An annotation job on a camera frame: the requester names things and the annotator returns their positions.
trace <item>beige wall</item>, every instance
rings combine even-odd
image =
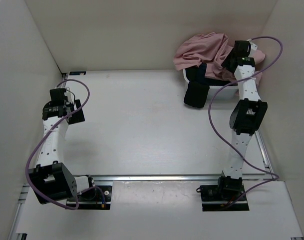
[[[41,113],[60,73],[24,0],[0,0],[0,240],[6,239]]]
[[[304,0],[279,0],[263,35],[281,39],[284,53],[260,84],[260,95],[269,104],[261,129],[304,233]],[[268,60],[277,54],[271,40],[259,46]]]
[[[25,0],[58,66],[173,69],[178,46],[211,31],[256,37],[276,0]]]

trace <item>clothing pile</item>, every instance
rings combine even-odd
[[[209,86],[224,86],[236,80],[233,73],[222,67],[232,49],[233,47],[228,45],[228,37],[224,33],[215,32],[195,35],[177,49],[173,59],[175,68],[178,71],[185,69],[190,80],[189,90],[184,99],[186,104],[202,108]],[[257,65],[265,59],[265,54],[256,50],[253,58]],[[261,77],[261,73],[255,77],[257,85]]]

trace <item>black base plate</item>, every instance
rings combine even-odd
[[[111,199],[112,199],[112,186],[98,186],[102,189],[103,193],[108,191],[108,195],[104,195],[105,201],[107,202],[104,207],[102,207],[102,194],[97,191],[90,198],[84,198],[82,195],[78,198],[79,206],[78,210],[110,210],[111,209]],[[68,199],[66,201],[67,206],[75,207],[76,203],[74,199]]]
[[[244,191],[244,186],[242,186],[240,194]],[[198,192],[201,193],[203,212],[249,211],[246,195],[243,196],[236,204],[224,209],[225,206],[223,204],[227,203],[231,198],[222,198],[221,194],[218,193],[217,185],[202,185]]]

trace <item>white basket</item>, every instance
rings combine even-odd
[[[187,90],[188,88],[188,83],[190,82],[187,77],[186,77],[186,71],[185,69],[183,69],[183,75],[184,75],[184,79],[185,79],[185,89]],[[208,91],[207,94],[207,100],[212,99],[212,97],[214,96],[215,92],[220,89],[222,86],[210,86],[210,89]],[[217,96],[215,97],[215,99],[218,100],[228,100],[228,99],[232,99],[235,96],[235,93],[238,90],[238,86],[228,86],[226,88],[224,88],[223,90],[221,90]]]

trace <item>pink towel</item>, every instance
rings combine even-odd
[[[205,77],[232,82],[236,80],[234,74],[221,67],[232,49],[233,47],[228,45],[228,37],[223,33],[198,34],[177,49],[173,62],[176,70],[205,63],[207,64]],[[259,64],[264,60],[265,54],[256,50],[253,58],[255,63]],[[256,76],[256,84],[261,77],[262,74]]]

